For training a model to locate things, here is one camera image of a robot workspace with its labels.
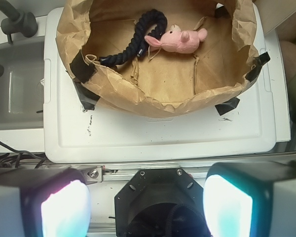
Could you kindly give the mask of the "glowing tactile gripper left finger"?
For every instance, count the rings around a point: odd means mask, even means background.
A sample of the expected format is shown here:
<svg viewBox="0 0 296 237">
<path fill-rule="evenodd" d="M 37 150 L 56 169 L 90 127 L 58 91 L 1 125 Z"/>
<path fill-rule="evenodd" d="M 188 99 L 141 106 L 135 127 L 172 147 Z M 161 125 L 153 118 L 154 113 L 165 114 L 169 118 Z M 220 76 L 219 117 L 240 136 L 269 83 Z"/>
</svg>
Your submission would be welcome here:
<svg viewBox="0 0 296 237">
<path fill-rule="evenodd" d="M 85 237 L 91 196 L 74 168 L 0 168 L 0 237 Z"/>
</svg>

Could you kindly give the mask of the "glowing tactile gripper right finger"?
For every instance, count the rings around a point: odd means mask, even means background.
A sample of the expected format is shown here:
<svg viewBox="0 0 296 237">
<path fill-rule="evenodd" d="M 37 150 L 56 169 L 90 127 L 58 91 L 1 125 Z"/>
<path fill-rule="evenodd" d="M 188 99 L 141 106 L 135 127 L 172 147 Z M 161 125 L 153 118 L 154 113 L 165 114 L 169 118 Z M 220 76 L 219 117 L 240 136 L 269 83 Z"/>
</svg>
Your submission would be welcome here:
<svg viewBox="0 0 296 237">
<path fill-rule="evenodd" d="M 296 237 L 296 161 L 217 162 L 203 207 L 215 237 Z"/>
</svg>

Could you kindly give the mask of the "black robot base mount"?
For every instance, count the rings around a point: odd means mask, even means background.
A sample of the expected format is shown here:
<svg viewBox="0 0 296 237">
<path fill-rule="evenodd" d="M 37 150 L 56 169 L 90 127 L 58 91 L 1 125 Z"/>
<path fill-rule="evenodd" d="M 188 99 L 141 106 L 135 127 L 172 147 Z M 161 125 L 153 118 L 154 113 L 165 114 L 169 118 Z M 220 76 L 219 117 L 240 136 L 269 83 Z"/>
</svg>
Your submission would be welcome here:
<svg viewBox="0 0 296 237">
<path fill-rule="evenodd" d="M 203 187 L 181 168 L 141 169 L 115 195 L 118 237 L 209 237 Z"/>
</svg>

